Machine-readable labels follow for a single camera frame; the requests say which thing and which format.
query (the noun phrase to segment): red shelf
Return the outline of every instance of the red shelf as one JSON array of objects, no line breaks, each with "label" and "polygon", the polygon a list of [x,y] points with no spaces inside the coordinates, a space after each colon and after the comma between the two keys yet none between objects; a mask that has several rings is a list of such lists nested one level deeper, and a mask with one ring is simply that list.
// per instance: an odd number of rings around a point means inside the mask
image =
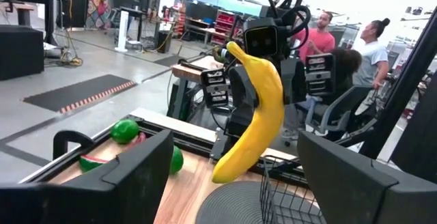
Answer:
[{"label": "red shelf", "polygon": [[[215,30],[219,33],[231,33],[232,25],[234,24],[235,15],[229,12],[219,10],[216,17]],[[224,36],[213,35],[211,43],[213,44],[224,44]]]}]

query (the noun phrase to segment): white shirt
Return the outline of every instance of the white shirt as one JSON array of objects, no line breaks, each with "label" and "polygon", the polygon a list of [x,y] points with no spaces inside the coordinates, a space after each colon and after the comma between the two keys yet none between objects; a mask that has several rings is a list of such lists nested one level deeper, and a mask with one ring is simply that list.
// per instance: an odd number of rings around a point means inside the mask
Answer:
[{"label": "white shirt", "polygon": [[385,46],[378,41],[359,46],[355,50],[361,53],[363,61],[361,62],[358,72],[352,77],[354,85],[371,85],[378,71],[377,64],[381,61],[389,60],[387,50]]}]

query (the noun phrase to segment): colorful artwork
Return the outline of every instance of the colorful artwork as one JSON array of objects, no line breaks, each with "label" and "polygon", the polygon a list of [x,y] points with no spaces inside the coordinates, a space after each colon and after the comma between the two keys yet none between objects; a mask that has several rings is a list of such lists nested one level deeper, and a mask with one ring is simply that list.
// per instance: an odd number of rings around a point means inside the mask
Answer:
[{"label": "colorful artwork", "polygon": [[108,29],[111,26],[109,14],[112,0],[89,0],[85,27],[87,29]]}]

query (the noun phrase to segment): black hair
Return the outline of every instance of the black hair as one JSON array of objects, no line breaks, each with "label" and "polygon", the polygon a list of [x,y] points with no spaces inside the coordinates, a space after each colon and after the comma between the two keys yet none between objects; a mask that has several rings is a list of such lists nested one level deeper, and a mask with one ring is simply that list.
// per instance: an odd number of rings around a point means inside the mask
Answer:
[{"label": "black hair", "polygon": [[379,38],[382,33],[384,33],[385,27],[390,24],[390,19],[385,18],[384,20],[375,20],[371,23],[373,28],[376,29],[376,37]]},{"label": "black hair", "polygon": [[335,48],[330,52],[335,57],[336,75],[352,76],[360,68],[363,60],[358,51]]},{"label": "black hair", "polygon": [[332,12],[323,12],[323,13],[325,13],[326,15],[329,16],[329,21],[331,21],[333,19],[333,17],[334,17]]}]

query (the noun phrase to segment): pink shirt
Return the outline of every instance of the pink shirt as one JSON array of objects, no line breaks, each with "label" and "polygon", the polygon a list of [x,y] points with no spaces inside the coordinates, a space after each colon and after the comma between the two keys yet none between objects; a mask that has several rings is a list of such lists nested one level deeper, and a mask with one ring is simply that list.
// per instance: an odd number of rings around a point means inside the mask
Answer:
[{"label": "pink shirt", "polygon": [[[297,33],[294,38],[302,42],[302,40],[305,38],[305,30]],[[302,61],[305,61],[308,55],[317,54],[308,47],[308,42],[310,41],[314,42],[315,47],[317,47],[323,53],[327,53],[335,48],[335,40],[333,35],[331,35],[329,32],[320,33],[317,31],[317,29],[310,29],[307,42],[305,42],[305,44],[299,48],[300,59]]]}]

